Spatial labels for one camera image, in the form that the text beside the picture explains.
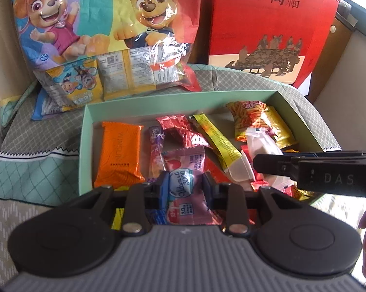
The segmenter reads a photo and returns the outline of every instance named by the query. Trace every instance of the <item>gray ribbed surface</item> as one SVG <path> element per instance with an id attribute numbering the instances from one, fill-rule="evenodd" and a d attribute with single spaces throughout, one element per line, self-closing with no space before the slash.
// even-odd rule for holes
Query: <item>gray ribbed surface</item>
<path id="1" fill-rule="evenodd" d="M 359 292 L 350 275 L 307 281 L 265 264 L 249 242 L 225 236 L 217 226 L 154 226 L 125 239 L 103 265 L 65 279 L 21 274 L 6 292 Z"/>

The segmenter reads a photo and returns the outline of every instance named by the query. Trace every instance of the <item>qr code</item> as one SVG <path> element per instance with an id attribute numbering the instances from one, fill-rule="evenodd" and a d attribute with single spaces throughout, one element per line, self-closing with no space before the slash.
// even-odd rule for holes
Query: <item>qr code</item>
<path id="1" fill-rule="evenodd" d="M 107 58 L 107 64 L 113 64 L 114 63 L 114 56 L 110 56 Z"/>
<path id="2" fill-rule="evenodd" d="M 194 214 L 194 208 L 192 203 L 180 204 L 179 205 L 180 216 Z"/>

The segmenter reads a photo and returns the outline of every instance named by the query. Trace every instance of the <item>pink candy package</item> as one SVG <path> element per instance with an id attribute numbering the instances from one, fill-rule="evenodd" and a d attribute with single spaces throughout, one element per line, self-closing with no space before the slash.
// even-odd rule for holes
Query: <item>pink candy package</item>
<path id="1" fill-rule="evenodd" d="M 177 225 L 211 225 L 213 214 L 201 188 L 205 151 L 203 146 L 164 154 L 169 173 L 167 220 Z"/>

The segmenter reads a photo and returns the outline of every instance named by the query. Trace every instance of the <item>red foil candy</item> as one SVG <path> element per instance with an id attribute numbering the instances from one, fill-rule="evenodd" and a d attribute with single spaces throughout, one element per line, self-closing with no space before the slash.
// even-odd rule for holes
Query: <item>red foil candy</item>
<path id="1" fill-rule="evenodd" d="M 192 128 L 185 115 L 169 115 L 156 118 L 165 131 L 169 131 L 178 139 L 182 139 L 184 148 L 204 146 L 211 148 L 202 134 Z"/>

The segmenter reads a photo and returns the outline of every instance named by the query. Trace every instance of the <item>purple candy wrapper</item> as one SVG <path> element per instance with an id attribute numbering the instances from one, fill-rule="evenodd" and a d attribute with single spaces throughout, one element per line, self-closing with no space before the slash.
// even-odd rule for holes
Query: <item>purple candy wrapper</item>
<path id="1" fill-rule="evenodd" d="M 149 127 L 150 135 L 150 161 L 149 179 L 157 178 L 161 171 L 165 171 L 164 158 L 162 155 L 164 144 L 164 132 L 161 126 Z"/>

